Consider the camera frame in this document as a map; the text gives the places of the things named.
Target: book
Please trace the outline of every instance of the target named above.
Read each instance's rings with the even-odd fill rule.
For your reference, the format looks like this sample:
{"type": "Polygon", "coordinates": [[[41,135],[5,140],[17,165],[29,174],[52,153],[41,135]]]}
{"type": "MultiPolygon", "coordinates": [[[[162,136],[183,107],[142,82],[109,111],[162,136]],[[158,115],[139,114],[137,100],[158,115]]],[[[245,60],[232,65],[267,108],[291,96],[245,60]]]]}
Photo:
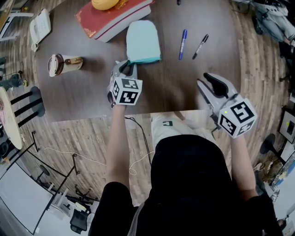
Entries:
{"type": "Polygon", "coordinates": [[[149,5],[152,2],[153,0],[120,0],[105,11],[95,9],[89,2],[76,14],[76,18],[89,38],[108,41],[131,22],[150,14],[149,5]]]}

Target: white shorts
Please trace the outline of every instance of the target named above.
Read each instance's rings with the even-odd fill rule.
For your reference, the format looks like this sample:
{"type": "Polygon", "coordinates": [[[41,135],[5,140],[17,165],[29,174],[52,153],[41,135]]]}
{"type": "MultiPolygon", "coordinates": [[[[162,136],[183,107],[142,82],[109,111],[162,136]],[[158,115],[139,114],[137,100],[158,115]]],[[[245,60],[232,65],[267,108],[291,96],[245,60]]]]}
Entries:
{"type": "Polygon", "coordinates": [[[191,120],[182,121],[173,112],[152,114],[152,139],[153,148],[164,138],[177,135],[197,135],[217,145],[209,130],[199,127],[191,120]]]}

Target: white cable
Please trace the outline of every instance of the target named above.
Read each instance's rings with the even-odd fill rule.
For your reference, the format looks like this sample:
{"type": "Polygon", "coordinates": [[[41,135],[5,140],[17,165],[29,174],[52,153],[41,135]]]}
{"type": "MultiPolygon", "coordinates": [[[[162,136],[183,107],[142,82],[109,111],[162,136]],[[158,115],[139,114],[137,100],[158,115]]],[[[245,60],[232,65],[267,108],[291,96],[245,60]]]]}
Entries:
{"type": "MultiPolygon", "coordinates": [[[[44,147],[44,146],[42,146],[42,145],[41,145],[40,147],[43,147],[43,148],[44,148],[44,151],[45,151],[46,149],[50,149],[50,150],[54,150],[54,151],[56,151],[56,152],[58,152],[58,153],[70,153],[70,154],[76,154],[76,155],[78,155],[78,156],[80,156],[80,157],[83,157],[83,158],[85,158],[85,159],[87,159],[87,160],[91,160],[91,161],[93,161],[93,162],[96,162],[96,163],[99,163],[99,164],[101,164],[101,165],[106,166],[106,164],[103,164],[103,163],[101,163],[101,162],[99,162],[99,161],[96,161],[96,160],[89,159],[89,158],[84,157],[84,156],[82,156],[82,155],[80,155],[80,154],[78,154],[78,153],[73,153],[73,152],[61,152],[61,151],[56,150],[56,149],[54,149],[54,148],[44,147]]],[[[145,155],[143,158],[141,158],[140,160],[138,160],[138,161],[136,161],[136,162],[139,162],[139,161],[143,160],[143,159],[146,158],[149,154],[145,155]]],[[[133,166],[136,162],[134,162],[134,163],[130,166],[130,168],[129,168],[129,174],[131,174],[131,175],[137,175],[137,171],[134,170],[134,169],[132,168],[132,166],[133,166]]]]}

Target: brown table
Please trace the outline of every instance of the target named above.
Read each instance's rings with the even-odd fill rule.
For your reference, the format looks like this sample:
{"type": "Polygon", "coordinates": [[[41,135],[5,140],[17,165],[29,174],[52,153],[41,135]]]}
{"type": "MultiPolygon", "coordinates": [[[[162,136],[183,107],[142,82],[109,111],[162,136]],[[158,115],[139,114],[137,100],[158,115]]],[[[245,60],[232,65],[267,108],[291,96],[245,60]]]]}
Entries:
{"type": "MultiPolygon", "coordinates": [[[[49,121],[75,120],[111,115],[106,88],[116,60],[127,59],[127,29],[108,43],[89,39],[75,14],[89,0],[67,0],[51,12],[52,32],[36,53],[38,79],[49,121]],[[49,77],[52,54],[82,56],[79,71],[49,77]]],[[[159,34],[162,61],[139,65],[143,93],[128,114],[198,109],[196,79],[204,72],[230,79],[240,89],[240,59],[228,0],[156,0],[151,20],[159,34]],[[183,30],[188,30],[184,56],[178,60],[183,30]],[[192,57],[205,36],[209,40],[196,60],[192,57]]]]}

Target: floor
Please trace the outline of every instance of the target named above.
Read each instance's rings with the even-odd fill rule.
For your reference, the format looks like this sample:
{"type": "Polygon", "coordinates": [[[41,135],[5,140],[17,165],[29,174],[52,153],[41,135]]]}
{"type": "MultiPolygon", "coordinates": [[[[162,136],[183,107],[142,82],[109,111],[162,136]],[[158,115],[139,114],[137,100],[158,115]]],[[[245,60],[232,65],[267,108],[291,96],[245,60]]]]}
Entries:
{"type": "MultiPolygon", "coordinates": [[[[30,12],[38,13],[42,8],[53,9],[63,0],[39,0],[29,9],[30,12]]],[[[241,94],[248,97],[259,116],[255,127],[246,134],[249,153],[252,163],[256,164],[260,158],[259,148],[265,137],[271,132],[276,133],[281,115],[281,106],[288,101],[288,82],[279,82],[279,78],[286,75],[284,60],[279,56],[278,44],[266,35],[259,36],[255,33],[251,13],[243,15],[232,11],[233,20],[236,25],[239,53],[241,59],[241,94]]],[[[18,34],[15,41],[0,43],[0,57],[7,57],[6,73],[10,74],[19,70],[19,63],[24,63],[24,77],[29,81],[28,88],[18,88],[10,91],[11,98],[17,97],[28,91],[32,86],[38,86],[38,75],[36,71],[35,55],[30,50],[29,19],[15,19],[7,31],[7,36],[18,34]]],[[[207,111],[183,112],[183,115],[198,120],[208,128],[213,128],[208,119],[207,111]]],[[[135,119],[143,126],[147,140],[152,148],[150,114],[136,115],[135,119]]],[[[31,144],[31,131],[36,131],[38,145],[54,148],[60,151],[76,152],[89,159],[105,163],[106,144],[110,129],[110,118],[94,118],[76,121],[65,121],[49,123],[45,117],[36,118],[28,122],[21,130],[26,140],[24,146],[31,144]]],[[[128,139],[130,146],[130,162],[141,159],[147,154],[142,132],[138,126],[131,121],[127,122],[128,139]]],[[[228,136],[222,132],[215,134],[217,143],[222,149],[227,166],[230,171],[230,146],[228,136]]],[[[276,133],[276,147],[283,142],[283,137],[276,133]]],[[[54,166],[57,170],[66,174],[72,167],[71,154],[58,153],[56,151],[41,148],[38,154],[46,163],[54,166]]],[[[34,178],[41,173],[39,163],[29,154],[22,157],[23,162],[34,178]]],[[[87,160],[83,157],[76,158],[77,166],[81,174],[71,174],[65,187],[70,189],[69,194],[74,195],[74,186],[77,184],[83,191],[91,189],[92,197],[101,197],[106,183],[105,166],[87,160]]],[[[143,202],[151,188],[150,165],[148,158],[133,165],[137,171],[135,176],[130,175],[130,189],[135,203],[143,202]]],[[[43,180],[60,184],[62,178],[52,172],[50,177],[43,180]]]]}

